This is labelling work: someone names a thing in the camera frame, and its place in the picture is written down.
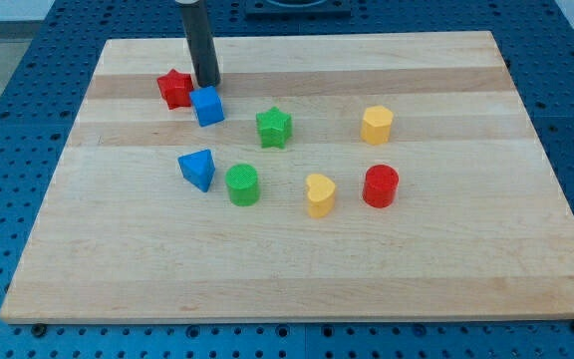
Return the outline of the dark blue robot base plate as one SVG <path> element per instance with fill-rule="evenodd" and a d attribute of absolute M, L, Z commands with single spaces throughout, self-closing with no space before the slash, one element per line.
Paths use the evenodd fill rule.
<path fill-rule="evenodd" d="M 351 0 L 244 0 L 246 18 L 351 15 Z"/>

